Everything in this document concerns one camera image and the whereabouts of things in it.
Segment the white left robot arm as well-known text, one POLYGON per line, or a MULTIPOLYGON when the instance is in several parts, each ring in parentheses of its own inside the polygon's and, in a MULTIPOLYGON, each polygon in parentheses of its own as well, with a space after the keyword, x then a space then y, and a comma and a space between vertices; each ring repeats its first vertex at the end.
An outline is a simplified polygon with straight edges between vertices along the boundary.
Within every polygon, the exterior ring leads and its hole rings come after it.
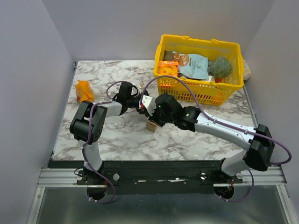
POLYGON ((105 119, 123 115, 128 109, 139 107, 140 89, 127 81, 121 81, 120 84, 118 93, 107 102, 82 101, 70 125, 70 133, 82 147, 84 167, 89 170, 87 178, 93 184, 101 183, 104 177, 100 170, 103 161, 100 157, 98 140, 105 119))

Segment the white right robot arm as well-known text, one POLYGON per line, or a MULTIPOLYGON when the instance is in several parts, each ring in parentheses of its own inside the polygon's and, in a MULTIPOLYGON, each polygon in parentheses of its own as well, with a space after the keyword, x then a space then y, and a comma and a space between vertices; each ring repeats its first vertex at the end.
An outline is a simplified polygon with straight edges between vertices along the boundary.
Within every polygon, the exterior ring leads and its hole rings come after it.
POLYGON ((159 127, 173 124, 181 130, 206 133, 229 141, 242 151, 221 161, 215 178, 221 183, 246 170, 267 171, 275 144, 270 140, 268 127, 241 126, 210 114, 205 115, 194 106, 182 107, 171 95, 164 93, 157 98, 144 96, 141 104, 146 108, 149 121, 159 127))

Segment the brown cardboard express box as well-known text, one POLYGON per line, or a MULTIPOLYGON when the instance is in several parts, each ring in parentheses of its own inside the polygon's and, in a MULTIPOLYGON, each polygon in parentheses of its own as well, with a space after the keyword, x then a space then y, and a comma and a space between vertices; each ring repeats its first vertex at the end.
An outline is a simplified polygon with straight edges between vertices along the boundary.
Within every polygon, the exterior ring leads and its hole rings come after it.
POLYGON ((154 122, 151 122, 149 120, 147 120, 146 122, 146 129, 152 133, 154 133, 157 129, 158 125, 155 124, 154 122))

